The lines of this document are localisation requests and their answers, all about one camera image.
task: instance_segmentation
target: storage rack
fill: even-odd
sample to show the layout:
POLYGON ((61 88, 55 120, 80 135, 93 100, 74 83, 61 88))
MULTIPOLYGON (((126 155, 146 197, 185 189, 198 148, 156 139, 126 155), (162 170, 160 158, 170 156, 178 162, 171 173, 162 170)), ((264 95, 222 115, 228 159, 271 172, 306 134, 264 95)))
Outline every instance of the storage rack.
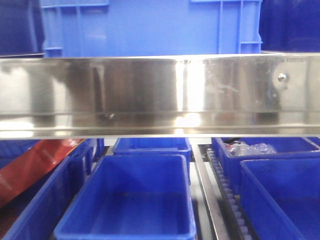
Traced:
MULTIPOLYGON (((317 136, 319 61, 317 53, 2 59, 0 138, 317 136)), ((192 146, 197 237, 243 238, 209 147, 192 146)))

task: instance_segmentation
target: stainless steel shelf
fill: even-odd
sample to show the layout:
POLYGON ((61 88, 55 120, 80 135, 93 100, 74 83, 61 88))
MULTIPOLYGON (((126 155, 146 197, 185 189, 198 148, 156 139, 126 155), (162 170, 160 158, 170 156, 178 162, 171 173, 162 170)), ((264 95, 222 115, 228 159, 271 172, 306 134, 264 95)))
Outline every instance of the stainless steel shelf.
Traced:
POLYGON ((320 54, 0 59, 0 139, 320 134, 320 54))

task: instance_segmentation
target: clear plastic bag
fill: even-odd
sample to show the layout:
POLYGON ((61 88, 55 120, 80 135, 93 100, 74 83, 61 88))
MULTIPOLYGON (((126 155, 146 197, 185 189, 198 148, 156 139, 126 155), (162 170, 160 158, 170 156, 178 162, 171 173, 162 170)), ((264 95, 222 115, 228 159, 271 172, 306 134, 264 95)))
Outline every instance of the clear plastic bag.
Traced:
POLYGON ((248 145, 243 141, 237 141, 232 145, 226 144, 225 146, 235 157, 277 153, 273 146, 266 143, 248 145))

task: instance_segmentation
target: blue plastic crate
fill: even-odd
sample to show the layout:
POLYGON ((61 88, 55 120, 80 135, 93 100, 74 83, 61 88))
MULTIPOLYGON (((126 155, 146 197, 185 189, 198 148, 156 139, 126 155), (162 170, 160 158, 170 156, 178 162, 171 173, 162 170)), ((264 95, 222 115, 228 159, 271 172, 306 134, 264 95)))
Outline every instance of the blue plastic crate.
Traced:
POLYGON ((265 0, 261 6, 262 49, 320 52, 320 4, 317 0, 265 0))
POLYGON ((219 148, 220 148, 220 145, 219 145, 219 143, 218 143, 218 140, 219 140, 220 138, 218 138, 218 137, 212 137, 211 138, 211 143, 212 143, 212 150, 213 150, 213 153, 214 153, 214 156, 216 157, 216 158, 219 158, 219 148))
POLYGON ((320 239, 319 158, 240 165, 240 202, 260 240, 320 239))
POLYGON ((282 158, 304 158, 320 156, 320 149, 312 141, 303 137, 242 137, 240 141, 248 145, 270 144, 277 153, 233 156, 227 150, 222 138, 216 139, 219 145, 219 160, 223 168, 223 174, 227 177, 234 194, 240 193, 241 172, 240 162, 249 159, 282 159, 282 158))
POLYGON ((46 57, 260 53, 262 0, 40 0, 46 57))
POLYGON ((183 155, 190 173, 191 145, 185 137, 119 138, 114 146, 114 155, 183 155))
POLYGON ((308 137, 308 139, 312 142, 314 142, 316 145, 320 146, 320 137, 308 137))
POLYGON ((0 159, 0 169, 7 166, 9 163, 11 163, 14 160, 14 158, 1 158, 0 159))
POLYGON ((0 140, 0 159, 15 159, 39 140, 0 140))
POLYGON ((105 148, 103 138, 86 139, 81 145, 73 150, 70 155, 74 157, 82 157, 85 171, 89 175, 92 170, 93 162, 96 162, 102 155, 105 148))
POLYGON ((85 182, 84 159, 91 158, 92 146, 98 139, 87 139, 55 169, 11 201, 17 220, 4 240, 48 239, 74 195, 85 182))
POLYGON ((193 240, 195 233, 181 155, 102 158, 54 230, 58 240, 193 240))
POLYGON ((0 1, 0 55, 42 53, 39 0, 0 1))

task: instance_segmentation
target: screw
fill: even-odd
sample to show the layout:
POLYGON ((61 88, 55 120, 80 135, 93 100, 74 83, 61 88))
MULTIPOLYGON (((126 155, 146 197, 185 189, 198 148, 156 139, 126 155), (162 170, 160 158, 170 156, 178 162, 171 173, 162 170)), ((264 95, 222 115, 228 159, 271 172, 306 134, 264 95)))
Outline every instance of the screw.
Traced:
POLYGON ((278 81, 281 83, 286 83, 288 81, 288 77, 284 73, 280 73, 278 76, 278 81))

